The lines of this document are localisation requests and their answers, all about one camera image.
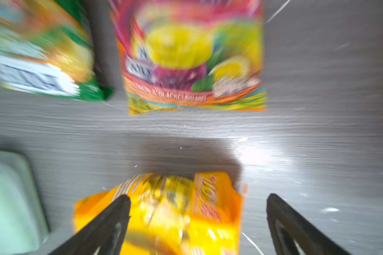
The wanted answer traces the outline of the green yellow snack packet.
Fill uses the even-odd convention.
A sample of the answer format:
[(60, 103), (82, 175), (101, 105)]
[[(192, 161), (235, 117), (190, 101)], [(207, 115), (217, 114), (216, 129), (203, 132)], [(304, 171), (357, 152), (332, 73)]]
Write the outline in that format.
[(113, 90), (94, 71), (83, 1), (0, 1), (0, 87), (84, 102)]

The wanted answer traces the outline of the green glasses case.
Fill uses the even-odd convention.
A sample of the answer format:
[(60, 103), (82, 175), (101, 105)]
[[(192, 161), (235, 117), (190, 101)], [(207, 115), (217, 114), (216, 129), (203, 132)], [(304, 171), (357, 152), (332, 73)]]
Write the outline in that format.
[(49, 234), (28, 160), (0, 151), (0, 255), (36, 251)]

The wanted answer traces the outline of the orange yellow snack bag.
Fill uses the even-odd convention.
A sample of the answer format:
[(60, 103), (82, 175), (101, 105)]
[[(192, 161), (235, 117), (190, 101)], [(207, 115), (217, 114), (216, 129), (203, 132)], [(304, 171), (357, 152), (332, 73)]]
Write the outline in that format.
[(141, 174), (75, 205), (81, 230), (121, 195), (131, 200), (123, 255), (236, 255), (244, 196), (224, 172)]

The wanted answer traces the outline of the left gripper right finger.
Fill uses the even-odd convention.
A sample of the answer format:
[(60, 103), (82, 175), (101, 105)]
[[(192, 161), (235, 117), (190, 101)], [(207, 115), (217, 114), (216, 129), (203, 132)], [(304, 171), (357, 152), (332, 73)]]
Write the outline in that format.
[(275, 193), (267, 198), (267, 220), (278, 255), (349, 255)]

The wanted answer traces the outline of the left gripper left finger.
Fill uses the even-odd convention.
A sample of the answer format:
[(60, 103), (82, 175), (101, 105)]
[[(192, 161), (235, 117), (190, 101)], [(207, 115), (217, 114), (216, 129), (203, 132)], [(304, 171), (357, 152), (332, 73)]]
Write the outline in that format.
[(130, 220), (130, 198), (123, 194), (50, 255), (119, 255)]

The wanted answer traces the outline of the pink fruit candy bag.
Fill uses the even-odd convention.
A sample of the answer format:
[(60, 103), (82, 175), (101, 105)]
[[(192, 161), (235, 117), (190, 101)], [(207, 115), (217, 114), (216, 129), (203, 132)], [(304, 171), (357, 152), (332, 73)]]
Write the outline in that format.
[(262, 111), (262, 1), (111, 1), (130, 115)]

